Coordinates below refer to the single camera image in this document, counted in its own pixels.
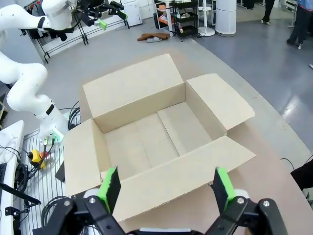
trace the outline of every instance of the robotic arm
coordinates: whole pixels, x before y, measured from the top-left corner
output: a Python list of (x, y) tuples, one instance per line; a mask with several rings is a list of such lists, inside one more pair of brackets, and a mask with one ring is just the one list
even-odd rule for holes
[[(71, 28), (71, 7), (88, 26), (95, 24), (102, 12), (108, 10), (109, 15), (119, 15), (124, 20), (127, 17), (120, 12), (124, 7), (114, 1), (107, 4), (103, 0), (44, 0), (45, 16), (41, 17), (28, 14), (19, 5), (9, 5), (0, 9), (0, 49), (6, 40), (5, 30), (9, 28), (57, 31)], [(31, 112), (40, 120), (42, 140), (53, 132), (60, 141), (68, 131), (67, 120), (49, 97), (37, 95), (46, 78), (47, 70), (43, 65), (17, 63), (0, 52), (0, 81), (15, 83), (7, 96), (9, 106), (15, 111)]]

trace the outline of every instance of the white cylinder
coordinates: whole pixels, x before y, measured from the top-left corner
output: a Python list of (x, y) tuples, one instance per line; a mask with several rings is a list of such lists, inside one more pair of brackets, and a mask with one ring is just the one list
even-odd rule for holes
[(237, 3), (235, 0), (218, 0), (216, 1), (216, 9), (222, 11), (236, 11)]
[(216, 9), (215, 30), (224, 35), (236, 33), (236, 11), (223, 11)]

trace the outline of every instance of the shoe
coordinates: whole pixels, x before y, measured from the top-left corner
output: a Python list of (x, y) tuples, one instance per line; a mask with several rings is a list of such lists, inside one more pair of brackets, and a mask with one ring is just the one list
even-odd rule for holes
[(263, 24), (267, 24), (267, 25), (270, 25), (270, 22), (269, 22), (269, 21), (264, 21), (264, 20), (261, 20), (261, 23), (263, 23)]
[(295, 45), (295, 42), (293, 42), (293, 41), (290, 40), (290, 39), (287, 39), (287, 44), (288, 44), (288, 45), (291, 45), (291, 46), (294, 46), (294, 45)]

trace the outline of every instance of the white panel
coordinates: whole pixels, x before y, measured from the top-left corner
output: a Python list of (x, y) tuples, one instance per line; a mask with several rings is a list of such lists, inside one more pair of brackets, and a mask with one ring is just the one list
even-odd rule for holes
[(144, 6), (149, 5), (148, 0), (138, 0), (137, 2), (138, 2), (139, 7), (144, 7)]
[(153, 13), (155, 12), (154, 6), (149, 5), (145, 7), (140, 8), (140, 14), (142, 19), (150, 18), (153, 16)]

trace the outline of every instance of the beige table surface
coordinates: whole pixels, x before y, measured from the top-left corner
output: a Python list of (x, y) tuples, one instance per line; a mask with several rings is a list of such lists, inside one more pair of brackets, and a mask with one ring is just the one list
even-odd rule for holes
[[(262, 140), (249, 121), (232, 129), (228, 136), (253, 151), (257, 157), (230, 172), (235, 188), (248, 192), (254, 202), (272, 198), (290, 235), (313, 233), (313, 211), (279, 157)], [(214, 193), (203, 186), (168, 204), (138, 215), (121, 226), (125, 231), (141, 227), (192, 228), (205, 232), (219, 215)], [(238, 228), (235, 234), (244, 234)]]

